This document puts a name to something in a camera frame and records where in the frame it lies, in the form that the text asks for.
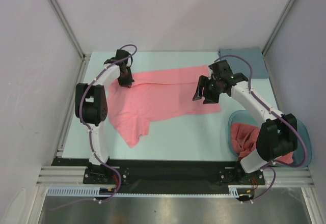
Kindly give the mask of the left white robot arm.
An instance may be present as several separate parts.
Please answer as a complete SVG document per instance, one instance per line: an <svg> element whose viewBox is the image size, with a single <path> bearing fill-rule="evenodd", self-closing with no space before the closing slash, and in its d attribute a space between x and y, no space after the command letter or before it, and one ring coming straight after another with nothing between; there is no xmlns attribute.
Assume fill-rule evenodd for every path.
<svg viewBox="0 0 326 224"><path fill-rule="evenodd" d="M75 115L87 130L91 149L84 184L108 184L111 179L119 183L118 173L111 166L107 167L110 157L104 132L108 114L105 91L115 81L124 87L131 87L134 82L131 64L132 58L108 59L90 83L78 83L75 87Z"/></svg>

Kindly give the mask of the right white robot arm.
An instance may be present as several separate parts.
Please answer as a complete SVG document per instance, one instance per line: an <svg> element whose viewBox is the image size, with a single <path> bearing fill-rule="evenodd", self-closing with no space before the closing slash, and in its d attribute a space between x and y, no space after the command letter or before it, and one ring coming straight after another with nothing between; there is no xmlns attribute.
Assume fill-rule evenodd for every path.
<svg viewBox="0 0 326 224"><path fill-rule="evenodd" d="M201 75L193 100L204 98L204 104L218 103L223 93L239 102L260 126L256 149L239 160L235 167L235 179L247 184L254 172L297 149L297 120L292 114L285 115L273 109L255 93L251 81L242 73L222 78Z"/></svg>

